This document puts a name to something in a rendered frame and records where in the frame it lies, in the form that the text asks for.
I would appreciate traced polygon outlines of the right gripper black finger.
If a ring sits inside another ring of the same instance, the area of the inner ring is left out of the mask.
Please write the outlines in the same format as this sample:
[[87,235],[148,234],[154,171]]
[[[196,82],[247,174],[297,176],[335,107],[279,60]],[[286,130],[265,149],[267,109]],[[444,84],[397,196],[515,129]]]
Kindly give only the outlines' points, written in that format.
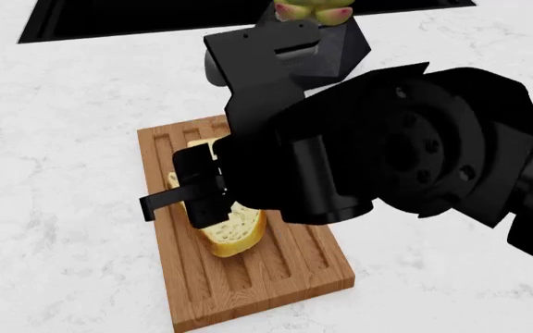
[[139,199],[139,203],[144,221],[150,222],[156,221],[155,210],[178,202],[204,199],[216,193],[223,193],[225,190],[225,185],[220,182],[200,182],[143,196]]
[[179,184],[188,193],[184,203],[190,223],[196,229],[212,227],[229,219],[233,199],[213,159],[208,143],[173,154]]

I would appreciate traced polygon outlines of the pale yellow cheese wedge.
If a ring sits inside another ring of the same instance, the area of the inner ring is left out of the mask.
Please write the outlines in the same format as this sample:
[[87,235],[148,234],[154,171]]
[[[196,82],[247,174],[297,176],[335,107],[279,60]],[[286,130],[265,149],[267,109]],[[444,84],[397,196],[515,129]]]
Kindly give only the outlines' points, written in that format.
[[200,145],[203,145],[203,144],[207,144],[209,146],[209,149],[210,150],[213,150],[213,145],[216,141],[220,140],[222,138],[208,138],[208,139],[199,139],[199,140],[195,140],[195,141],[189,141],[187,143],[187,147],[188,148],[192,148],[194,146],[200,146]]

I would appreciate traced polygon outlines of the bread loaf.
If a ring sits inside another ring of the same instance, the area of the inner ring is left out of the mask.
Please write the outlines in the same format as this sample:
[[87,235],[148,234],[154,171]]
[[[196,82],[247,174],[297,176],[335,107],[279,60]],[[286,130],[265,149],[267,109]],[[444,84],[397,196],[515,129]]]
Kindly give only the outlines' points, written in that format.
[[238,202],[231,206],[229,218],[214,226],[193,229],[204,247],[216,257],[231,257],[255,246],[267,226],[264,210],[245,207]]

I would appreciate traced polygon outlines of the wooden grooved cutting board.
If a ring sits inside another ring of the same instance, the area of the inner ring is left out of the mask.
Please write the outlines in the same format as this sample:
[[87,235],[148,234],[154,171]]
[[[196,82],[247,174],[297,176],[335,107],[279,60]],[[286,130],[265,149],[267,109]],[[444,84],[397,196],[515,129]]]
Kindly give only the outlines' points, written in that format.
[[155,234],[175,333],[352,288],[355,274],[326,226],[287,224],[266,212],[251,249],[220,258],[179,204],[155,210]]

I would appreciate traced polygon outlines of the black angular plant pot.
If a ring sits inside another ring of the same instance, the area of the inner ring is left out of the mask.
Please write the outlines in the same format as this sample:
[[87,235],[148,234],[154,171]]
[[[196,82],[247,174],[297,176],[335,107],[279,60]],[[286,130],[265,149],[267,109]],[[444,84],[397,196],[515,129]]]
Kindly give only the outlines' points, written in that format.
[[[272,0],[256,25],[280,22],[285,21],[276,18]],[[316,25],[320,35],[317,44],[277,52],[291,79],[305,91],[342,82],[371,51],[353,16],[335,27]]]

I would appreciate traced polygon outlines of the green pink fruit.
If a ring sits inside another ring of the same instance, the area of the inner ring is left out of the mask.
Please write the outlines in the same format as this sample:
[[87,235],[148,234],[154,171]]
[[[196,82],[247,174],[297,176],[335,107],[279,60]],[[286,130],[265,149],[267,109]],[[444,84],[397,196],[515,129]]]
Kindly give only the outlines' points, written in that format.
[[279,21],[308,20],[326,27],[344,24],[353,15],[355,0],[273,0]]

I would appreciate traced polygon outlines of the black recessed sink basin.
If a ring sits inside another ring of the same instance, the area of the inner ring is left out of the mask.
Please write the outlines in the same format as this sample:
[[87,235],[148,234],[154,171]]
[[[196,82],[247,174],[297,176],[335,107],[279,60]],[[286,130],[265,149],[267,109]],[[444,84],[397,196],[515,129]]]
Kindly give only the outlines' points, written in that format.
[[37,0],[18,43],[263,25],[274,0]]

